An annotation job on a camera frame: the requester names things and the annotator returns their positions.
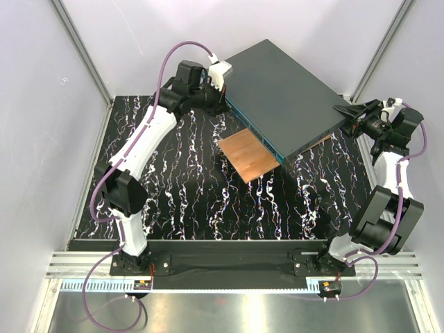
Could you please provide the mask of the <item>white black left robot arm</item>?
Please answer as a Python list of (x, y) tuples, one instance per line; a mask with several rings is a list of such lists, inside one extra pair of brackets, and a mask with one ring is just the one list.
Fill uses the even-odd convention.
[(212, 117), (227, 112), (225, 77), (232, 71), (226, 61), (208, 68), (193, 61), (179, 63), (175, 76), (160, 86), (154, 102), (123, 147), (107, 162), (94, 167), (98, 183), (92, 197), (102, 195), (117, 223), (119, 245), (114, 265), (141, 275), (153, 267), (142, 227), (142, 210), (148, 192), (140, 183), (153, 152), (179, 120), (192, 110)]

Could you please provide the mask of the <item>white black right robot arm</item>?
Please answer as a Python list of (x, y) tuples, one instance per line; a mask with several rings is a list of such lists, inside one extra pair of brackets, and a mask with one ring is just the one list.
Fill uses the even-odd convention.
[(409, 161), (421, 154), (408, 148), (413, 132), (424, 128), (423, 115), (402, 99), (374, 99), (359, 105), (336, 105), (346, 120), (342, 131), (350, 138), (367, 135), (377, 184), (352, 220), (347, 234), (323, 244), (315, 269), (334, 275), (350, 267), (360, 254), (397, 254), (424, 212), (413, 199), (407, 179)]

